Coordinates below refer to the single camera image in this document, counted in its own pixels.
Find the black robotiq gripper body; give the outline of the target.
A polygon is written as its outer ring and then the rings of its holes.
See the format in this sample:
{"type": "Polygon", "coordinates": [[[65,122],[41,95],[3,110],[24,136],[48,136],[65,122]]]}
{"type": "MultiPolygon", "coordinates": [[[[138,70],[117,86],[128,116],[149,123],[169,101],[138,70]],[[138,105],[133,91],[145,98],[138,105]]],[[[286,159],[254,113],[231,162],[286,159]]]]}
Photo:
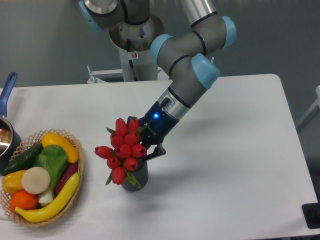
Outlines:
{"type": "Polygon", "coordinates": [[[164,110],[169,102],[169,100],[163,100],[161,103],[156,101],[147,113],[138,120],[141,127],[145,126],[142,132],[142,145],[146,148],[162,143],[165,136],[179,122],[164,110]]]}

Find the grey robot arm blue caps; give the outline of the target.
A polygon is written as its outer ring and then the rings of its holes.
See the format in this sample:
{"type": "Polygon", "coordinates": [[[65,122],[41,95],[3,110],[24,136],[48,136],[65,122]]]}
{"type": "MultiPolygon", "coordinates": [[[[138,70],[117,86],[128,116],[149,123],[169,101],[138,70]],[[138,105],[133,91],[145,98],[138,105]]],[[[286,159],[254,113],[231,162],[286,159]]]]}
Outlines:
{"type": "Polygon", "coordinates": [[[172,81],[139,120],[145,126],[142,145],[154,146],[143,157],[145,161],[165,154],[165,136],[220,76],[207,54],[226,48],[237,37],[234,22],[220,16],[211,0],[183,0],[181,5],[191,32],[175,38],[164,32],[148,0],[81,0],[78,4],[93,30],[108,30],[126,82],[156,80],[159,70],[172,81]]]}

